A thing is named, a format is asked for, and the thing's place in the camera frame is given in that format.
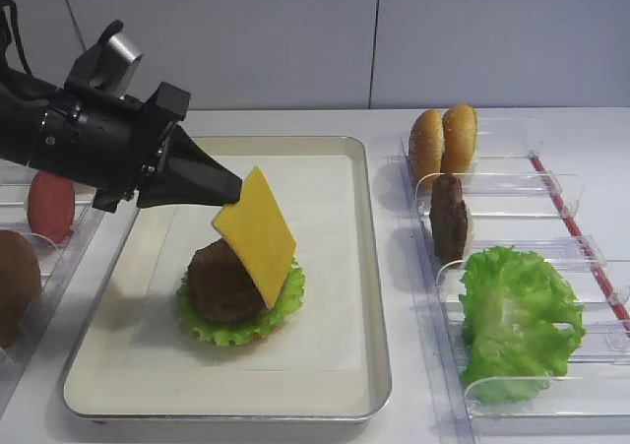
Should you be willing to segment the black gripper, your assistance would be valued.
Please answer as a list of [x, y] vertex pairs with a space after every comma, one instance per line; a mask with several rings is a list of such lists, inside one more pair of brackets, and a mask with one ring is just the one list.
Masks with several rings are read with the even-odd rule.
[[96, 189], [93, 207], [113, 213], [157, 170], [171, 133], [166, 183], [140, 190], [136, 206], [223, 206], [239, 201], [242, 179], [205, 153], [177, 125], [190, 94], [161, 83], [144, 102], [100, 91], [62, 93], [46, 108], [32, 166]]

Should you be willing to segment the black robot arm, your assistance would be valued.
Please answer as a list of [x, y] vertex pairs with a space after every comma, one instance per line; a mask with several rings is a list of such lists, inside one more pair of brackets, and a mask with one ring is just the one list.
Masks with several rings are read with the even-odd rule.
[[146, 100], [92, 88], [50, 87], [27, 101], [1, 88], [1, 157], [93, 187], [94, 208], [223, 206], [236, 203], [241, 178], [184, 131], [190, 95], [162, 83]]

